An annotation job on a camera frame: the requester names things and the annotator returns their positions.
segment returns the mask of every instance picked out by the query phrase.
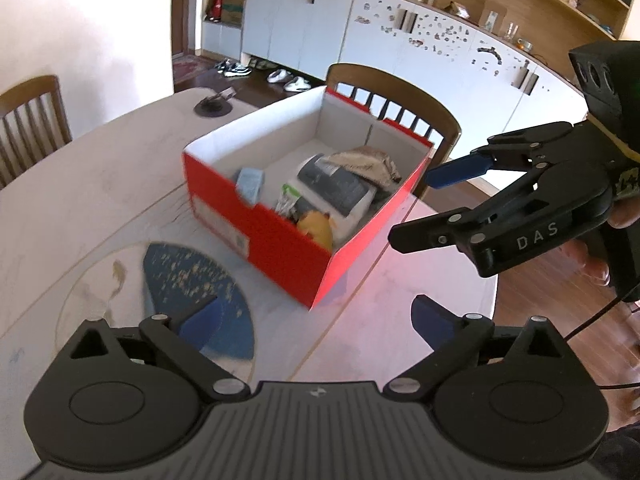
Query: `yellow plush toy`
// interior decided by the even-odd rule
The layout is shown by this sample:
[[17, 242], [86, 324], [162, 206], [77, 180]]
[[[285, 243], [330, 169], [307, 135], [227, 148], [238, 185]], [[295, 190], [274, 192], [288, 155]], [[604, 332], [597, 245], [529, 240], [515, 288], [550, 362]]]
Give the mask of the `yellow plush toy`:
[[319, 211], [308, 211], [298, 220], [298, 231], [311, 238], [316, 244], [332, 252], [334, 249], [334, 234], [331, 232], [329, 215]]

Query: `shoe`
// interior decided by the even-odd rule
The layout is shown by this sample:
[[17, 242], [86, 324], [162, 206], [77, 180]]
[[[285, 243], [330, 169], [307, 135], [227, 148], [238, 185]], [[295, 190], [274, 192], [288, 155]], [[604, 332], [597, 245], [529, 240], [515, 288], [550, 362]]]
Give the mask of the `shoe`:
[[255, 67], [258, 70], [273, 70], [278, 66], [275, 63], [272, 63], [271, 61], [268, 61], [266, 59], [261, 59], [260, 61], [256, 62]]
[[267, 77], [267, 81], [269, 83], [282, 83], [285, 79], [291, 77], [291, 72], [288, 72], [281, 68], [280, 70], [276, 70], [275, 72], [271, 72]]
[[311, 88], [309, 81], [298, 76], [284, 85], [285, 92], [306, 92]]
[[241, 63], [232, 63], [229, 64], [222, 72], [222, 75], [225, 77], [239, 77], [239, 76], [247, 76], [252, 72], [252, 70], [241, 64]]
[[215, 68], [219, 74], [222, 74], [232, 64], [233, 62], [229, 58], [227, 58], [225, 60], [220, 61], [219, 63], [216, 63], [213, 66], [213, 68]]

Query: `doorway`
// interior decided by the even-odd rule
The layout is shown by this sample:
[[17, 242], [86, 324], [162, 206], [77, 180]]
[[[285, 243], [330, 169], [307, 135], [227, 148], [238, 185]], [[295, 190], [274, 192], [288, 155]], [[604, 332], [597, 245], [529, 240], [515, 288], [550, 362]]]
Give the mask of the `doorway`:
[[171, 0], [171, 53], [180, 57], [188, 48], [189, 0]]

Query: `beige cloth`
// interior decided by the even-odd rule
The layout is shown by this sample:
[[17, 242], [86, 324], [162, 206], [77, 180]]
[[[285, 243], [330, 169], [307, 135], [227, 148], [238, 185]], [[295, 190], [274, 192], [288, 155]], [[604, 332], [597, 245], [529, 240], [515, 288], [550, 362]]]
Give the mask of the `beige cloth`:
[[369, 180], [385, 191], [393, 189], [394, 184], [402, 179], [391, 158], [382, 150], [370, 146], [334, 153], [323, 159]]

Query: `white cabinet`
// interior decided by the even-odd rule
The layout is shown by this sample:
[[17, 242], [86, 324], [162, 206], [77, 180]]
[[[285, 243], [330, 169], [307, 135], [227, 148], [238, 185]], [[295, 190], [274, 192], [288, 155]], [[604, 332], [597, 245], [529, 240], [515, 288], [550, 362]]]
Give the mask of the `white cabinet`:
[[242, 51], [324, 79], [352, 0], [246, 0]]
[[324, 80], [338, 62], [353, 0], [305, 0], [306, 24], [298, 70]]
[[546, 68], [536, 65], [533, 74], [523, 85], [518, 103], [505, 132], [512, 132], [539, 124], [583, 121], [588, 111], [582, 94]]
[[415, 27], [402, 44], [394, 74], [436, 98], [462, 123], [468, 101], [462, 91], [467, 53], [477, 31], [420, 6], [415, 13]]
[[415, 7], [404, 0], [353, 0], [340, 62], [394, 73]]
[[267, 58], [280, 0], [246, 0], [242, 16], [242, 51]]
[[278, 0], [267, 57], [274, 63], [297, 68], [304, 40], [306, 0]]
[[484, 146], [488, 137], [503, 133], [530, 78], [529, 66], [533, 63], [519, 51], [481, 32], [476, 34], [463, 60], [459, 92], [464, 111], [455, 114], [462, 136], [452, 158], [468, 155]]
[[204, 22], [202, 47], [215, 54], [240, 59], [240, 27], [228, 23]]

